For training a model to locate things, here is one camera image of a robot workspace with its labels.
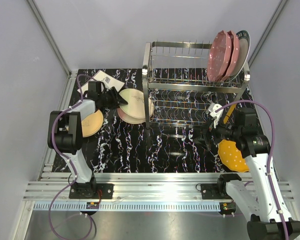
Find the yellow dotted plate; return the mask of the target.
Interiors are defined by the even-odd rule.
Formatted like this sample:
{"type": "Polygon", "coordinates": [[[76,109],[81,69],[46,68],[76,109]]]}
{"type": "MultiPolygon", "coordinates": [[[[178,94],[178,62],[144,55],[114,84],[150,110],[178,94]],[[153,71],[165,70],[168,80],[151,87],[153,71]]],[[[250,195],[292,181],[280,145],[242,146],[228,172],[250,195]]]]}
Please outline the yellow dotted plate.
{"type": "Polygon", "coordinates": [[[245,159],[237,149],[236,143],[230,140],[222,140],[218,144],[218,155],[221,162],[231,171],[245,173],[249,171],[245,159]]]}

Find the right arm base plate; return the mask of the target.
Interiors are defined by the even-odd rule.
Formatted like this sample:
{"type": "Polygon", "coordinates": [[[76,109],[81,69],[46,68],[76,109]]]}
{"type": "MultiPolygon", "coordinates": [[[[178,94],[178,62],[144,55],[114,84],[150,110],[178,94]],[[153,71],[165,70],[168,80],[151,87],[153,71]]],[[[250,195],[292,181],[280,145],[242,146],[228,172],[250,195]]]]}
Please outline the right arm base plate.
{"type": "Polygon", "coordinates": [[[200,184],[200,192],[203,200],[230,200],[231,197],[220,192],[216,183],[200,184]]]}

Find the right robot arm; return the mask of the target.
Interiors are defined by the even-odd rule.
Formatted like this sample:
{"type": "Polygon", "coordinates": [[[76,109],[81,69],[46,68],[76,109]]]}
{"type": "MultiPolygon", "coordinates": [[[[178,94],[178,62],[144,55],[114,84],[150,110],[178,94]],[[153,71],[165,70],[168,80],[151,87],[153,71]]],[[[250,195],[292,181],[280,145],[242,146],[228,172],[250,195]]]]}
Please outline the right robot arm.
{"type": "Polygon", "coordinates": [[[256,111],[246,107],[236,110],[229,128],[219,123],[223,113],[220,104],[213,103],[206,112],[208,122],[195,141],[208,148],[223,140],[234,142],[249,168],[256,192],[256,196],[251,195],[237,173],[226,173],[217,180],[218,196],[234,200],[247,221],[251,240],[295,240],[300,236],[300,221],[293,219],[281,194],[271,144],[259,133],[256,111]]]}

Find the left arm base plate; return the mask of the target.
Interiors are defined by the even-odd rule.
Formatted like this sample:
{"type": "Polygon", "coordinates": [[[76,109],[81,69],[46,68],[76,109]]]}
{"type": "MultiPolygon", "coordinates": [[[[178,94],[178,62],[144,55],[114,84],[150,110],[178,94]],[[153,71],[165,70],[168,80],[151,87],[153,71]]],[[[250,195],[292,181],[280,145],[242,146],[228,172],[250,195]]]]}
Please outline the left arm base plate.
{"type": "Polygon", "coordinates": [[[114,185],[111,183],[77,183],[70,187],[70,199],[99,199],[111,200],[113,198],[114,185]]]}

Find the cream bordered plate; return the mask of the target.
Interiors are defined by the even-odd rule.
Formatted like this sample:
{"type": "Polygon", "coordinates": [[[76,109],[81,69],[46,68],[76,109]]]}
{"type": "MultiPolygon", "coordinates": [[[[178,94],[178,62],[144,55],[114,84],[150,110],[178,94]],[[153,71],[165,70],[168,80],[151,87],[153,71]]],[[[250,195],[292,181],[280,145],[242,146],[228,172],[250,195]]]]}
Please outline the cream bordered plate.
{"type": "Polygon", "coordinates": [[[145,119],[145,103],[144,93],[134,88],[127,88],[120,91],[119,95],[127,102],[126,105],[121,105],[121,110],[136,119],[145,119]]]}

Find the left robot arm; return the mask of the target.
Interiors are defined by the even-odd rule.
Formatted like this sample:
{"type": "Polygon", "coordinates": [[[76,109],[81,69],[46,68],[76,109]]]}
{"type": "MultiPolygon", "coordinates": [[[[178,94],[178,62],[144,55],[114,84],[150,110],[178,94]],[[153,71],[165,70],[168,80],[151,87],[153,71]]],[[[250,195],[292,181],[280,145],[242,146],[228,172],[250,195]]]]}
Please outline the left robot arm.
{"type": "Polygon", "coordinates": [[[127,105],[119,92],[114,86],[106,90],[103,82],[93,80],[74,105],[50,113],[47,145],[66,162],[73,177],[70,192],[79,197],[91,199],[99,192],[93,171],[82,152],[82,120],[101,108],[116,109],[127,105]]]}

